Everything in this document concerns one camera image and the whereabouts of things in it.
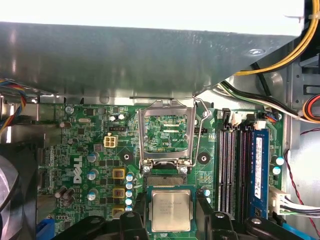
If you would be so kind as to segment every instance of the white wire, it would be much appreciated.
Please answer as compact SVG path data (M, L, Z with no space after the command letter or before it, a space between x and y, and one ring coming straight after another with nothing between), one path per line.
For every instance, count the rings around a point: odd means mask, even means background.
M297 210L320 210L320 207L301 205L301 204L296 204L288 201L284 202L283 205L292 209L297 209Z
M231 97L234 98L234 96L233 96L232 94L230 94L228 91L226 91L226 89L224 88L224 86L222 86L221 84L218 84L218 86L219 86L221 89L223 89L229 96L231 96ZM264 106L268 106L268 107L277 109L278 111L280 111L280 112L282 112L282 113L284 113L284 114L287 114L287 115L293 117L293 118L296 119L296 120L300 120L300 121L303 121L303 122L306 122L306 123L316 124L316 122L309 121L309 120L307 120L307 119L303 119L303 118L301 118L301 116L299 116L299 115L294 115L294 114L292 114L292 113L284 110L283 108L281 108L281 107L279 107L279 106L277 106L277 105L275 105L275 104L273 104L273 103L271 103L271 102L263 101L263 100L258 100L258 99L255 99L255 98L248 98L248 97L243 97L243 98L244 98L244 99L252 100L252 101L254 101L254 102L258 102L258 103L260 103L260 104L262 104L262 105L264 105Z

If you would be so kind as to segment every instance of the wire bundle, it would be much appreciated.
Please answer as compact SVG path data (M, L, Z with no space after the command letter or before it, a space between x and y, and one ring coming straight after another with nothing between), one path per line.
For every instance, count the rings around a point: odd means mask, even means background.
M319 21L319 17L316 17L316 16L319 11L320 11L319 0L312 0L312 17L311 17L311 22L310 22L308 31L306 32L305 36L303 37L301 42L298 44L298 46L296 46L295 49L288 56L286 56L281 61L269 67L256 69L256 70L239 71L235 75L245 76L245 75L251 75L251 74L258 74L258 73L270 73L290 65L305 51L311 39L315 35L317 26L318 26L318 21Z
M301 205L305 205L304 202L302 201L301 197L300 197L300 193L298 191L298 188L296 186L296 183L294 181L294 177L292 175L292 171L291 171L291 167L290 167L290 164L289 164L289 161L288 161L288 153L289 153L289 149L285 151L284 155L283 155L283 159L286 163L286 167L288 168L288 171L289 171L289 176L290 176L290 179L291 179L291 184L292 184L292 187L294 188L294 191L295 191L295 195L296 197L298 198L299 202ZM294 212L294 211L291 211L290 214L293 214L293 215L298 215L299 213L297 212ZM309 220L310 220L310 223L311 225L313 226L316 234L319 236L320 238L320 232L315 224L315 222L313 221L313 219L311 218L311 216L308 216L308 215L304 215L304 217L309 217Z
M284 114L287 114L297 120L304 121L307 123L315 123L314 121L310 121L303 116L300 116L295 110L287 107L282 102L276 100L270 96L263 96L259 94L249 93L240 91L234 88L230 83L227 81L222 81L218 84L218 86L229 96L234 97L236 99L240 99L243 101L247 101L253 104L258 104L262 106L267 106L273 109L276 109Z
M308 101L306 101L303 105L302 111L303 115L309 121L320 124L320 117L314 116L312 113L312 106L320 99L320 94L311 97Z
M20 115L20 113L24 110L24 108L26 107L26 104L27 104L27 99L26 99L27 96L25 93L25 89L16 83L12 83L12 82L6 81L4 79L0 79L0 87L7 87L7 88L11 88L11 89L16 89L16 90L18 90L19 94L21 95L21 104L17 108L15 113L13 115L9 116L7 119L0 122L0 134L1 134L2 131L7 126L9 126L12 123L12 121L16 117L18 117Z

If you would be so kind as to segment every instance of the green circuit board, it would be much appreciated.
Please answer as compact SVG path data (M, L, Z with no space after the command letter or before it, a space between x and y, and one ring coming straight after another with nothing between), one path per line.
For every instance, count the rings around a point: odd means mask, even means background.
M73 112L67 114L66 107L72 107ZM62 186L74 189L74 202L64 207L62 201L57 199L56 209L50 215L55 219L55 234L63 232L66 228L87 216L102 216L107 220L113 218L113 211L125 209L125 198L115 198L114 189L125 189L126 180L121 175L116 177L114 171L124 176L133 174L132 199L142 192L144 178L139 173L139 129L137 110L142 106L111 106L111 105L84 105L84 104L55 104L54 123L65 123L62 129L62 143L46 149L45 163L39 170L45 170L48 181L38 189L39 194L54 194ZM214 208L216 204L217 184L217 109L209 108L212 116L203 123L206 129L201 134L199 154L209 156L207 164L197 162L190 173L187 174L187 184L194 185L196 189L205 186L210 195L208 200ZM196 119L203 118L203 109L198 107ZM111 121L110 116L117 116ZM186 134L187 117L185 115L152 116L145 119L145 129L148 136L144 149L148 152L178 152L186 149L188 143ZM282 153L283 124L268 123L270 129L270 149L279 156ZM104 138L112 133L117 136L117 146L104 147ZM198 142L198 134L193 139L193 159ZM76 169L75 163L81 162ZM96 170L98 174L94 180L89 180L87 174ZM75 171L80 177L75 181ZM177 174L176 170L153 169L153 174ZM281 176L274 180L270 176L270 184L281 188ZM97 196L89 201L87 194L96 191ZM194 232L151 233L150 239L195 239Z

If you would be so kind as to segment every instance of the yellow wire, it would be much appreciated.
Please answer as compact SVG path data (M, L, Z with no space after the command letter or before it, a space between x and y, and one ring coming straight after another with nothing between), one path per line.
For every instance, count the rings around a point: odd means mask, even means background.
M312 0L312 14L315 15L319 11L320 11L319 0ZM314 34L315 34L316 30L317 30L318 21L319 20L316 19L316 18L313 18L311 20L309 29L306 32L306 34L305 34L304 38L302 39L302 41L298 44L298 46L296 46L296 48L288 56L286 56L281 61L279 61L276 64L273 64L273 65L271 65L269 67L261 68L261 69L258 69L258 70L239 71L235 75L237 75L237 76L245 76L245 75L263 73L263 72L267 72L267 71L271 71L271 70L277 69L279 67L282 67L282 66L288 64L293 59L298 57L306 49L306 47L309 45L311 39L314 37Z
M304 116L306 119L308 119L309 121L312 121L312 122L314 122L314 123L320 124L320 121L313 120L313 119L311 119L310 117L307 116L306 111L305 111L306 103L307 103L307 102L305 102L305 103L303 104L303 107L302 107L303 116Z

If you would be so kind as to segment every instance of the cable tie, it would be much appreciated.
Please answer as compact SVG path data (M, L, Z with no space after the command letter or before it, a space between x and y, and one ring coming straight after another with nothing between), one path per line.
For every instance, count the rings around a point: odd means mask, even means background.
M317 19L317 20L319 20L320 19L320 11L318 11L315 14L310 14L309 15L309 19Z

